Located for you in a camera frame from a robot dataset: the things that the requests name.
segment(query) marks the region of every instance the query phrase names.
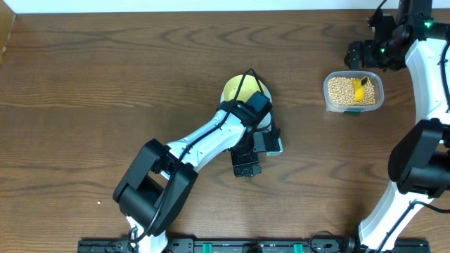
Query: yellow object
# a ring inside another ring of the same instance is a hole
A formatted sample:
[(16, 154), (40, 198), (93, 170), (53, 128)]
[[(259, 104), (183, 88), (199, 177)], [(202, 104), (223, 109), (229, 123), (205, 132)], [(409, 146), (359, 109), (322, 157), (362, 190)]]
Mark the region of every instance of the yellow object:
[(354, 87), (354, 100), (355, 102), (359, 102), (364, 98), (364, 84), (368, 82), (368, 77), (364, 77), (363, 79), (352, 80)]
[[(240, 80), (242, 79), (242, 75), (235, 76), (231, 78), (224, 87), (224, 100), (230, 101), (234, 99), (234, 96), (236, 95), (236, 92), (239, 87)], [(264, 94), (267, 93), (267, 88), (265, 85), (259, 81), (261, 84), (262, 90), (264, 91)], [(252, 75), (246, 75), (244, 82), (242, 83), (242, 87), (240, 88), (238, 100), (241, 100), (243, 102), (247, 102), (247, 100), (255, 93), (256, 91), (260, 91), (258, 87), (258, 83), (256, 82), (255, 77)]]

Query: green light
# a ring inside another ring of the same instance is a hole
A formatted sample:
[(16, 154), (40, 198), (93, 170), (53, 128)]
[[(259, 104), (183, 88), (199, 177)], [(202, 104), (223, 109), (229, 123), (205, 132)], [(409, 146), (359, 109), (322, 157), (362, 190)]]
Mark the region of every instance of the green light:
[(431, 26), (432, 26), (432, 22), (431, 21), (428, 21), (428, 22), (424, 22), (423, 23), (427, 28), (430, 28)]

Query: wooden table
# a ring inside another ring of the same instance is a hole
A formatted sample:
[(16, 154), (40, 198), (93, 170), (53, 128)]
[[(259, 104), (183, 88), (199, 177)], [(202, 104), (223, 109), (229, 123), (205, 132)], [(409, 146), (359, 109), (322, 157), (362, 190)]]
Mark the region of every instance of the wooden table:
[[(326, 112), (323, 81), (370, 39), (372, 11), (21, 15), (0, 67), (0, 249), (74, 252), (129, 230), (115, 186), (141, 146), (211, 119), (225, 83), (256, 69), (285, 152), (236, 179), (228, 153), (198, 177), (169, 232), (198, 238), (350, 235), (388, 184), (414, 125), (408, 70), (380, 75), (386, 103)], [(449, 22), (449, 11), (435, 11)], [(448, 208), (450, 194), (434, 202)], [(448, 252), (450, 219), (423, 210), (402, 236)]]

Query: white wall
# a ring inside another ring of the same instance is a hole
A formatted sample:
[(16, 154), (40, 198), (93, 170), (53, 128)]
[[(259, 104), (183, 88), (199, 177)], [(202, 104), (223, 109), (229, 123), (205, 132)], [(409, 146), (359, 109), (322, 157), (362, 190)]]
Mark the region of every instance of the white wall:
[[(4, 0), (16, 13), (375, 9), (382, 0)], [(397, 8), (388, 0), (383, 8)], [(433, 8), (450, 8), (434, 0)]]

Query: green clip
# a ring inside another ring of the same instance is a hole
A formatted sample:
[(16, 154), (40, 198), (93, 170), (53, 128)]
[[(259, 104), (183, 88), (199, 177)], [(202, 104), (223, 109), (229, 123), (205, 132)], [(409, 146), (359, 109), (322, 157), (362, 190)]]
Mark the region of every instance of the green clip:
[(212, 243), (203, 243), (203, 253), (212, 253)]
[(303, 253), (303, 244), (294, 244), (294, 253)]

